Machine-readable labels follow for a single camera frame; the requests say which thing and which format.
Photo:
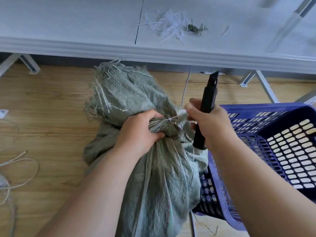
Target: wood grain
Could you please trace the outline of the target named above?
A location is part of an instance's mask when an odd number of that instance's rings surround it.
[[[37,176],[27,185],[12,191],[17,207],[16,237],[31,237],[50,220],[62,203],[80,185],[86,164],[82,151],[97,132],[98,123],[87,120],[83,111],[90,90],[92,69],[42,66],[37,75],[29,75],[24,65],[14,65],[0,79],[0,108],[9,109],[6,122],[0,121],[0,149],[10,143],[16,133],[14,123],[20,127],[16,141],[1,152],[0,163],[29,150],[26,157],[40,165]],[[187,73],[152,72],[170,98],[180,104]],[[248,88],[238,84],[239,76],[221,76],[217,103],[269,102],[259,82],[254,79]],[[208,76],[192,74],[185,95],[201,97]],[[316,88],[309,80],[268,78],[272,89],[282,102],[294,101]],[[2,174],[13,184],[25,181],[35,166],[31,162],[18,162],[0,167]],[[198,236],[247,236],[235,231],[227,222],[207,216],[197,216]],[[0,207],[0,236],[7,236],[10,227],[10,210]],[[191,236],[187,221],[179,234]]]

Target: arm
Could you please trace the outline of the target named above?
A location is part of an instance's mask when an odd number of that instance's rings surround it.
[[[229,194],[250,236],[315,236],[316,205],[295,190],[235,134],[227,112],[185,106],[200,126]]]
[[[162,117],[154,110],[129,117],[113,150],[96,166],[76,193],[37,237],[115,235],[127,181],[137,161],[164,137],[150,133],[149,120]]]

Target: person's left arm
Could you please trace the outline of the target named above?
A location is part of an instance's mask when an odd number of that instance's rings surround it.
[[[137,161],[163,133],[150,133],[149,120],[162,117],[151,109],[129,117],[113,150],[85,179],[37,237],[115,236],[127,181]]]

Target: purple plastic basket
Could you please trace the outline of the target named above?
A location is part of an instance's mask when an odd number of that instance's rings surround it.
[[[316,201],[316,111],[302,103],[222,105],[247,146],[294,188]],[[200,176],[198,214],[226,220],[246,230],[209,152]]]

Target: forearm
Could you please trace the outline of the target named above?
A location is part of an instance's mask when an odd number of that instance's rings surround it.
[[[312,236],[316,205],[235,134],[210,144],[216,165],[251,236]]]
[[[114,236],[126,183],[136,164],[126,161],[126,155],[122,149],[106,155],[38,236]]]

